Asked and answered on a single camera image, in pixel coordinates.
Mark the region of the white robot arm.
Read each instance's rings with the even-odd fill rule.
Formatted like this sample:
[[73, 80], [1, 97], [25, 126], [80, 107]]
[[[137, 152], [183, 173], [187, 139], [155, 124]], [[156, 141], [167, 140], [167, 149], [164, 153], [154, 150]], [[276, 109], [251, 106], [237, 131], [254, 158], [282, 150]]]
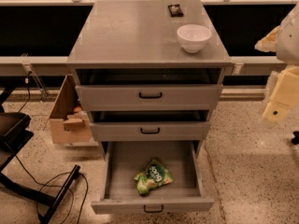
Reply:
[[287, 67], [277, 75], [262, 117], [271, 122], [283, 120], [299, 104], [299, 3], [267, 36], [254, 46], [263, 52], [273, 51]]

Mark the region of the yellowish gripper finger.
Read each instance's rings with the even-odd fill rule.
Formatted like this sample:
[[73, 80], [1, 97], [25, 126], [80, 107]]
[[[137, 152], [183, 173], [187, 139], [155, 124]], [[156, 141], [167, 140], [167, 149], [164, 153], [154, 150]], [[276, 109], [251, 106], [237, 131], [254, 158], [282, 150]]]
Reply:
[[271, 76], [271, 83], [262, 117], [270, 122], [279, 122], [299, 104], [299, 67], [288, 65], [279, 74]]
[[265, 37], [259, 40], [254, 48], [262, 52], [275, 52], [277, 50], [277, 35], [279, 27], [274, 28]]

